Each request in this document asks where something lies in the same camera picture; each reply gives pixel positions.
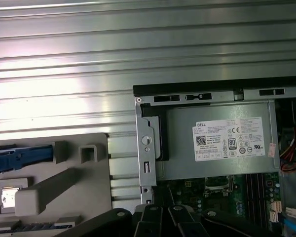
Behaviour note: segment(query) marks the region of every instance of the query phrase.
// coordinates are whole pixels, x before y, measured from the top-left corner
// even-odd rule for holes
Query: wire
[[[293,161],[296,150],[296,127],[294,128],[294,139],[290,146],[281,154],[281,170],[285,173],[296,172],[296,161]]]
[[[291,221],[285,219],[285,220],[284,220],[284,224],[285,224],[287,227],[289,227],[290,229],[296,231],[296,225],[295,225],[293,222],[291,222]]]

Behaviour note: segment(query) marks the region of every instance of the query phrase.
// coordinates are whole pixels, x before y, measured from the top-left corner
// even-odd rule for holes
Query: motherboard
[[[191,206],[196,213],[215,208],[281,231],[270,217],[272,203],[281,200],[278,173],[160,181],[158,186],[170,188],[175,204]]]

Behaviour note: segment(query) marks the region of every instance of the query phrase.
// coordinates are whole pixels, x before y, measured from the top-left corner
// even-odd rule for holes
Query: green circuit board
[[[263,174],[264,196],[268,227],[280,228],[270,222],[271,204],[280,201],[278,173]],[[158,186],[170,187],[175,204],[191,206],[196,213],[208,208],[226,211],[238,217],[247,218],[247,187],[245,175],[220,176],[211,178],[160,181]]]
[[[263,175],[265,180],[265,203],[266,203],[266,213],[269,219],[268,226],[269,229],[275,231],[274,229],[279,229],[279,226],[270,221],[270,211],[272,210],[272,203],[275,201],[281,201],[280,195],[280,185],[278,173],[266,173]]]
[[[158,185],[170,187],[174,202],[189,205],[196,213],[216,208],[245,217],[241,175],[161,181]]]

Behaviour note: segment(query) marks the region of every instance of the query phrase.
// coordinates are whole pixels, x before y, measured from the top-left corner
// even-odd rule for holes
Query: gray plastic bracket
[[[81,164],[87,161],[98,162],[98,148],[96,145],[83,145],[79,147],[79,161]]]

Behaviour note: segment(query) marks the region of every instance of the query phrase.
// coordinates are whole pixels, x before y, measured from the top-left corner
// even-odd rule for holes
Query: barcode
[[[197,136],[196,137],[196,144],[198,146],[206,145],[206,136]]]

